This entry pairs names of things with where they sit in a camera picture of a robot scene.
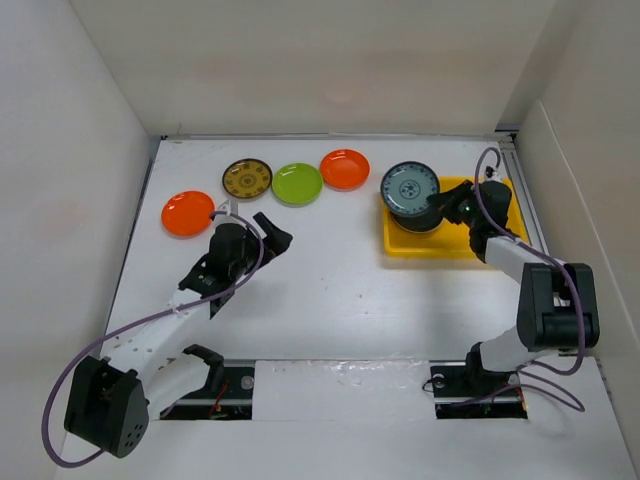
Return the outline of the yellow patterned plate back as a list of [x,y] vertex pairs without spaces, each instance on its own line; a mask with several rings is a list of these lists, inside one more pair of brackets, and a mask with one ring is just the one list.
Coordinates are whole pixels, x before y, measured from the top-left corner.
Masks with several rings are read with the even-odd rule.
[[244,158],[231,163],[222,174],[222,186],[233,198],[252,200],[271,188],[273,172],[269,165],[256,158]]

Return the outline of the blue patterned plate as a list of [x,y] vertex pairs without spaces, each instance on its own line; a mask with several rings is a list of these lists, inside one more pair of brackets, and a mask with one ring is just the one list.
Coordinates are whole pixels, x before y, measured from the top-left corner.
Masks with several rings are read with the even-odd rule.
[[400,217],[417,217],[430,209],[428,198],[440,192],[440,180],[427,165],[406,161],[391,167],[382,177],[380,195],[384,205]]

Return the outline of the green plastic plate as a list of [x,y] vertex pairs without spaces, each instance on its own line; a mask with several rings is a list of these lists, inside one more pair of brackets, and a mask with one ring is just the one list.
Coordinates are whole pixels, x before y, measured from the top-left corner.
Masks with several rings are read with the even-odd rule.
[[316,167],[307,163],[291,163],[275,173],[272,191],[281,202],[302,206],[313,202],[323,185],[323,177]]

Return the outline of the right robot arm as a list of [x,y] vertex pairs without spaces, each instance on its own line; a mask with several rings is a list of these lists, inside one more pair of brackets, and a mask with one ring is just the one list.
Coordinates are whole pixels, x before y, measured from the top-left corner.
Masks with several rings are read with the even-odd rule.
[[447,221],[469,230],[476,257],[516,281],[515,325],[471,347],[462,381],[473,393],[494,387],[499,374],[537,366],[570,376],[600,335],[594,274],[584,263],[565,263],[532,247],[506,226],[511,190],[504,183],[464,181],[427,198]]

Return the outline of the orange plate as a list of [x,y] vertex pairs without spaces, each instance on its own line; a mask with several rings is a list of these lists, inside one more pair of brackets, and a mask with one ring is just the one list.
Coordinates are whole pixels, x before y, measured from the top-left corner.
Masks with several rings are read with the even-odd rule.
[[351,191],[360,188],[367,181],[370,164],[368,159],[356,150],[338,149],[324,156],[319,171],[329,187]]
[[208,194],[189,190],[171,197],[165,203],[160,218],[162,226],[170,234],[191,237],[208,228],[214,210],[215,203]]

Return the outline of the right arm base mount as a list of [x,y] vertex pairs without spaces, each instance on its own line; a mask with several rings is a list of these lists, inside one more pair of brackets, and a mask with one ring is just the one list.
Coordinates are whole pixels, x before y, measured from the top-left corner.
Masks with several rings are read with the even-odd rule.
[[464,361],[429,363],[429,377],[422,389],[432,395],[438,420],[527,419],[520,389],[502,387],[518,384],[515,372],[472,374]]

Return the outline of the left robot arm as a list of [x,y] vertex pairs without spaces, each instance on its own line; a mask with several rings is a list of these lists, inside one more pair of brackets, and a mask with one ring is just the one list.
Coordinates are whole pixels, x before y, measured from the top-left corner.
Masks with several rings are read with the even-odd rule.
[[224,358],[192,336],[293,237],[263,213],[247,222],[215,212],[208,251],[178,283],[165,312],[142,324],[101,358],[87,355],[73,372],[64,428],[116,458],[140,443],[151,419],[192,392],[212,396],[222,387]]

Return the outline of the black plate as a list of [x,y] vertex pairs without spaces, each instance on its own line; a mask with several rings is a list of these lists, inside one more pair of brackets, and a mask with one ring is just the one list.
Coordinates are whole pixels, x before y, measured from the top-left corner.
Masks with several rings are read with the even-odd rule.
[[424,213],[419,216],[401,216],[390,214],[391,219],[401,229],[410,233],[423,234],[436,230],[444,220],[439,213]]

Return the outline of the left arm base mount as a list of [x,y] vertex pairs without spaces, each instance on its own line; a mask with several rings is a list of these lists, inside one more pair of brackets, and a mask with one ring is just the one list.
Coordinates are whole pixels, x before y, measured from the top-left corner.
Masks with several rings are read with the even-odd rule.
[[209,376],[200,390],[179,399],[159,414],[160,420],[248,421],[253,415],[255,364],[226,365],[220,380]]

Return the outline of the yellow plastic bin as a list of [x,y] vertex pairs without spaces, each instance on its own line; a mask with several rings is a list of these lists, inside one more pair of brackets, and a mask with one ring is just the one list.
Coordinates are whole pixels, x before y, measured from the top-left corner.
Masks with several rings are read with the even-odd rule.
[[[473,178],[440,177],[441,190],[450,190],[464,180],[472,181]],[[504,178],[502,182],[509,187],[512,193],[506,227],[523,240],[528,241],[529,237],[513,183],[508,178]],[[470,248],[469,230],[466,226],[455,225],[443,220],[440,226],[432,232],[412,233],[397,225],[382,200],[380,200],[380,207],[383,221],[381,227],[383,245],[388,256],[410,259],[477,259]]]

